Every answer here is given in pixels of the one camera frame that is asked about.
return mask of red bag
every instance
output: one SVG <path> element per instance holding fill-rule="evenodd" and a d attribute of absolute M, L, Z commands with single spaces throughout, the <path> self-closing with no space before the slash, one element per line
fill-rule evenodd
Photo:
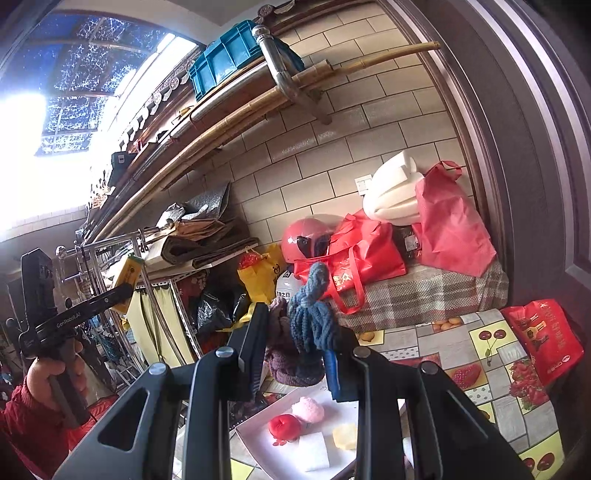
<path fill-rule="evenodd" d="M 363 210 L 347 214 L 330 238 L 329 253 L 324 257 L 297 260 L 294 276 L 306 281 L 310 267 L 325 263 L 330 271 L 330 284 L 323 298 L 332 297 L 341 312 L 358 312 L 365 303 L 363 284 L 406 273 L 406 266 L 392 241 L 392 225 L 369 220 Z M 355 288 L 359 304 L 347 307 L 340 291 Z"/>
<path fill-rule="evenodd" d="M 583 358 L 583 347 L 555 300 L 537 300 L 525 307 L 507 307 L 501 313 L 515 336 L 525 345 L 542 385 L 556 380 Z"/>
<path fill-rule="evenodd" d="M 454 167 L 446 171 L 443 163 Z M 462 169 L 452 161 L 431 168 L 415 186 L 421 223 L 413 230 L 423 265 L 480 277 L 495 258 L 491 237 L 474 205 L 456 184 Z"/>

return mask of white foam block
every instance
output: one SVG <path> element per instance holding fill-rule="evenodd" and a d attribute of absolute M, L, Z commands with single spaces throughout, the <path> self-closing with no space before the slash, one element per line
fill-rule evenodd
<path fill-rule="evenodd" d="M 297 448 L 297 457 L 303 472 L 328 468 L 330 466 L 329 456 L 322 433 L 302 435 Z"/>

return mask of blue knitted yarn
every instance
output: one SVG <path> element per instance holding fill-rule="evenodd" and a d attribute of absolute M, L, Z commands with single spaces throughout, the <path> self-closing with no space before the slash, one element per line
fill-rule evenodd
<path fill-rule="evenodd" d="M 329 285 L 329 270 L 316 262 L 310 268 L 308 281 L 290 301 L 291 337 L 299 352 L 334 350 L 338 324 L 328 305 L 320 301 Z"/>

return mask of yellow bag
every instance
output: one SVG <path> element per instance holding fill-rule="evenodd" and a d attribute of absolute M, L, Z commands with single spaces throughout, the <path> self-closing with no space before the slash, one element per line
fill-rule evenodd
<path fill-rule="evenodd" d="M 285 269 L 281 248 L 277 244 L 269 246 L 267 253 L 250 267 L 238 270 L 238 277 L 244 283 L 251 302 L 262 301 L 269 305 L 275 298 L 275 283 Z"/>

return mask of tiled wall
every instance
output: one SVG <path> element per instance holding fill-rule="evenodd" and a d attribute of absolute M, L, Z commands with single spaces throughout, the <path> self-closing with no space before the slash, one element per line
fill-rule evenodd
<path fill-rule="evenodd" d="M 59 225 L 61 223 L 79 220 L 80 224 L 82 224 L 86 216 L 86 205 L 81 205 L 67 210 L 59 210 L 58 212 L 44 213 L 42 215 L 25 218 L 15 222 L 9 229 L 0 231 L 0 242 L 15 238 L 16 236 L 26 235 L 27 233 Z"/>
<path fill-rule="evenodd" d="M 313 20 L 281 38 L 306 65 L 323 59 L 334 66 L 346 64 L 408 43 L 375 3 Z M 267 244 L 279 241 L 297 219 L 359 210 L 362 198 L 354 179 L 373 174 L 405 148 L 421 171 L 439 159 L 464 166 L 459 183 L 473 195 L 456 131 L 416 55 L 324 88 L 320 104 L 332 114 L 330 125 L 298 106 L 268 115 L 183 177 L 170 190 L 171 198 L 183 200 L 229 180 L 232 201 L 240 204 L 251 234 Z"/>

